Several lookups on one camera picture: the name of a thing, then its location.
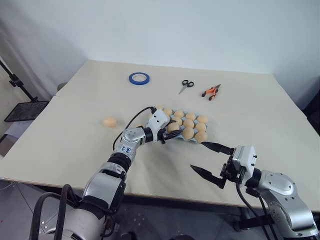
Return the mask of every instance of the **brown egg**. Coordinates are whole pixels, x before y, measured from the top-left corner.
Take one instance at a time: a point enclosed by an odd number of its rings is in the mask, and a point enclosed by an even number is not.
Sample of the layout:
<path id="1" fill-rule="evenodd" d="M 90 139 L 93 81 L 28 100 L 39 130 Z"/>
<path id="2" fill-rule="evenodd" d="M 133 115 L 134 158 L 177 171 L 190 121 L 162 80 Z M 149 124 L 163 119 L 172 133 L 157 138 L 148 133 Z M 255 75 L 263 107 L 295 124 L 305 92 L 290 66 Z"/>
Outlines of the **brown egg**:
<path id="1" fill-rule="evenodd" d="M 175 112 L 174 112 L 174 115 L 175 115 L 176 117 L 178 117 L 178 118 L 183 118 L 184 115 L 185 115 L 185 113 L 184 113 L 184 111 L 179 110 L 179 111 L 175 111 Z"/>
<path id="2" fill-rule="evenodd" d="M 172 115 L 172 109 L 171 108 L 165 108 L 163 109 L 164 113 L 167 114 L 168 116 Z"/>
<path id="3" fill-rule="evenodd" d="M 199 131 L 195 134 L 194 138 L 198 143 L 202 143 L 208 139 L 208 134 L 205 131 Z"/>
<path id="4" fill-rule="evenodd" d="M 102 124 L 108 128 L 114 128 L 117 125 L 117 119 L 112 116 L 108 116 L 103 119 Z"/>
<path id="5" fill-rule="evenodd" d="M 196 115 L 193 113 L 193 112 L 188 112 L 186 115 L 185 115 L 185 118 L 186 119 L 190 119 L 190 120 L 195 120 L 196 119 Z"/>
<path id="6" fill-rule="evenodd" d="M 185 126 L 186 128 L 189 127 L 189 128 L 194 128 L 195 124 L 194 124 L 194 121 L 190 120 L 190 119 L 186 119 L 184 120 L 183 122 L 183 126 Z"/>
<path id="7" fill-rule="evenodd" d="M 175 130 L 179 130 L 180 129 L 180 126 L 178 123 L 176 122 L 172 122 L 168 125 L 168 127 L 166 128 L 166 130 L 168 131 L 168 133 L 171 133 L 172 131 L 175 131 Z"/>
<path id="8" fill-rule="evenodd" d="M 195 132 L 194 129 L 192 127 L 186 127 L 185 129 L 183 129 L 182 131 L 182 136 L 186 139 L 186 140 L 190 140 L 194 137 Z"/>
<path id="9" fill-rule="evenodd" d="M 195 125 L 195 129 L 197 129 L 199 132 L 205 132 L 207 130 L 207 126 L 203 122 L 198 122 Z"/>
<path id="10" fill-rule="evenodd" d="M 205 115 L 200 115 L 196 118 L 199 122 L 206 124 L 208 122 L 208 118 Z"/>
<path id="11" fill-rule="evenodd" d="M 175 122 L 176 122 L 177 124 L 179 124 L 179 126 L 182 125 L 182 120 L 181 120 L 180 117 L 174 116 L 174 117 L 172 118 L 172 120 L 175 120 Z"/>

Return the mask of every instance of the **white wall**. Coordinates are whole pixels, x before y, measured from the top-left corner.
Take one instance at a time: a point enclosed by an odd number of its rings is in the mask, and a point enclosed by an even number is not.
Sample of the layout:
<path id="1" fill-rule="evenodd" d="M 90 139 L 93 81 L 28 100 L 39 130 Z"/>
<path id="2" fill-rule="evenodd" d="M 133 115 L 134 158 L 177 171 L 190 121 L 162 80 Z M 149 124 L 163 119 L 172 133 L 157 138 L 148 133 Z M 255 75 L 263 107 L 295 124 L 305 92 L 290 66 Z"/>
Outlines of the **white wall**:
<path id="1" fill-rule="evenodd" d="M 8 74 L 0 67 L 0 138 L 11 124 L 4 122 L 8 114 L 18 103 L 30 101 L 18 87 L 13 87 L 9 81 L 10 78 Z"/>
<path id="2" fill-rule="evenodd" d="M 1 0 L 0 55 L 45 98 L 90 58 L 273 73 L 303 108 L 320 87 L 320 1 Z"/>

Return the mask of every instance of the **gray floor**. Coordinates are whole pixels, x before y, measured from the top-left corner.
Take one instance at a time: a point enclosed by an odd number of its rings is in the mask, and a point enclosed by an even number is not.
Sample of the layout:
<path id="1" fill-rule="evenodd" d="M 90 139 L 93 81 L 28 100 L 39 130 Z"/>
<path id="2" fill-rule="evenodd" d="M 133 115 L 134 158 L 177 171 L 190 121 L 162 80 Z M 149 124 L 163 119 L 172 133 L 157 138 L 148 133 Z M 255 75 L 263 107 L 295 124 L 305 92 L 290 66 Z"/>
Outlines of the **gray floor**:
<path id="1" fill-rule="evenodd" d="M 0 181 L 0 240 L 29 238 L 32 212 L 42 193 L 32 185 Z M 56 225 L 58 205 L 49 198 L 44 203 L 41 235 Z M 231 223 L 236 216 L 214 212 L 123 204 L 114 218 L 119 223 L 117 235 L 133 231 L 139 240 L 169 240 L 180 234 L 196 240 L 265 239 L 259 228 L 235 232 Z"/>

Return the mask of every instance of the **white table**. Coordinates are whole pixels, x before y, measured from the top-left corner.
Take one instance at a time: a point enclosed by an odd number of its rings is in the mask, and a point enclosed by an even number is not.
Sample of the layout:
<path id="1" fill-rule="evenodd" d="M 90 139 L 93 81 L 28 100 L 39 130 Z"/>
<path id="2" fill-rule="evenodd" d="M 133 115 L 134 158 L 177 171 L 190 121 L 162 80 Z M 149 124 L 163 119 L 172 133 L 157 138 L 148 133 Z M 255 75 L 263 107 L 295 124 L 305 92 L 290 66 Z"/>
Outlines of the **white table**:
<path id="1" fill-rule="evenodd" d="M 148 73 L 151 81 L 133 85 L 128 81 L 133 72 Z M 178 95 L 184 79 L 193 80 L 195 86 Z M 215 100 L 200 97 L 220 83 Z M 168 84 L 171 87 L 164 91 Z M 208 115 L 208 141 L 229 147 L 254 145 L 256 167 L 290 176 L 300 197 L 313 211 L 320 211 L 320 138 L 270 74 L 89 60 L 0 161 L 0 177 L 83 188 L 108 160 L 126 123 L 152 105 Z M 148 114 L 132 125 L 145 124 Z M 104 127 L 101 121 L 106 116 L 118 118 L 119 125 Z M 138 149 L 129 169 L 126 193 L 243 206 L 233 183 L 221 190 L 190 168 L 193 164 L 218 176 L 227 159 L 177 139 L 165 145 L 148 143 Z M 260 206 L 256 199 L 246 198 Z"/>

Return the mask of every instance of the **orange object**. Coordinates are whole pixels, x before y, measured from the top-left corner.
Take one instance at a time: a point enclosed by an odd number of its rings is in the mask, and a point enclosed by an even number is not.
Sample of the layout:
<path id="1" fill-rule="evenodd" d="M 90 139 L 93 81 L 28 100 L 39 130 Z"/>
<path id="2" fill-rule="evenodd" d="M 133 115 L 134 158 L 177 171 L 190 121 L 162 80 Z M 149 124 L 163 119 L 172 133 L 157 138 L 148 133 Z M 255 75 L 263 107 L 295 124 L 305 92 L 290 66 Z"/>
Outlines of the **orange object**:
<path id="1" fill-rule="evenodd" d="M 204 97 L 206 94 L 212 94 L 210 97 L 209 97 L 209 101 L 211 101 L 212 99 L 215 99 L 216 97 L 216 94 L 219 90 L 219 87 L 220 87 L 221 84 L 215 86 L 215 87 L 211 87 L 210 89 L 208 89 L 207 91 L 205 91 L 204 93 L 202 93 L 202 97 Z"/>

